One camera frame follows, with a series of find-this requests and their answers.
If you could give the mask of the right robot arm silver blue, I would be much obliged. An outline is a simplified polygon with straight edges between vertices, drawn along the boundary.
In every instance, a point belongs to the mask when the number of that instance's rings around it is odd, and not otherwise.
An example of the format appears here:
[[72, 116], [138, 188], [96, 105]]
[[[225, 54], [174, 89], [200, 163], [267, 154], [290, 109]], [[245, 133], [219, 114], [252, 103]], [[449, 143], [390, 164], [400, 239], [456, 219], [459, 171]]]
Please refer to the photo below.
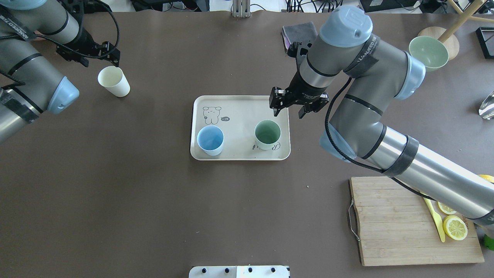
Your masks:
[[[423, 63], [372, 33], [367, 14], [353, 6], [333, 11], [310, 46], [294, 43], [298, 70], [289, 86], [273, 87], [269, 106], [301, 105], [299, 117], [329, 104], [320, 145], [339, 159], [387, 176], [412, 193], [455, 209], [493, 238], [493, 184], [381, 123], [392, 100], [411, 96], [425, 78]], [[348, 88], [337, 96], [326, 89], [340, 72]]]

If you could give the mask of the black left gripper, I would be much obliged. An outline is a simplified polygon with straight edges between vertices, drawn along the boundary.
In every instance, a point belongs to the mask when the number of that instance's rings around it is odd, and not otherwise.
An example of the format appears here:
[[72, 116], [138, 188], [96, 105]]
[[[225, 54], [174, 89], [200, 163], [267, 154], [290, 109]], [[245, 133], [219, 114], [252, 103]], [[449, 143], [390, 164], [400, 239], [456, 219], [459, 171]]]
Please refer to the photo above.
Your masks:
[[65, 60], [79, 62], [86, 68], [89, 67], [89, 61], [83, 55], [102, 55], [99, 59], [111, 62], [115, 67], [119, 67], [120, 63], [120, 51], [116, 46], [110, 42], [97, 44], [85, 29], [82, 29], [72, 42], [57, 46], [56, 52]]

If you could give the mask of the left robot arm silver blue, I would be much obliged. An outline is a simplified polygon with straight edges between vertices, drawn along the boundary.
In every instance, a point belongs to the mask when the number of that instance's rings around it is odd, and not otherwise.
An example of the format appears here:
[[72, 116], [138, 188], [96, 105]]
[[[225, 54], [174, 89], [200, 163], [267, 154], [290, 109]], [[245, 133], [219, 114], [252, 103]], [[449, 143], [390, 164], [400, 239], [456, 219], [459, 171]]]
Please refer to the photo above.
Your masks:
[[67, 61], [88, 67], [88, 59], [118, 66], [118, 43], [96, 43], [83, 28], [86, 0], [2, 0], [1, 74], [11, 84], [1, 87], [0, 140], [6, 141], [44, 111], [59, 114], [79, 90], [31, 42], [40, 37], [56, 45]]

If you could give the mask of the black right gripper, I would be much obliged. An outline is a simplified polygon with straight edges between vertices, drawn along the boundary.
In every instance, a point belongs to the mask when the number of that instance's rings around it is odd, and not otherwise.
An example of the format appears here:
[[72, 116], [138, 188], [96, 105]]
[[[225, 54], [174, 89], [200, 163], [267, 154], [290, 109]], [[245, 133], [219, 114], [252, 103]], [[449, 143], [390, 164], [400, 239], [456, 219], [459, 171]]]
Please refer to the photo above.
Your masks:
[[284, 90], [274, 86], [269, 97], [269, 107], [273, 109], [275, 117], [282, 109], [297, 104], [302, 105], [298, 111], [298, 118], [301, 119], [307, 113], [320, 111], [328, 102], [325, 88], [316, 88], [307, 84], [300, 75], [295, 75]]

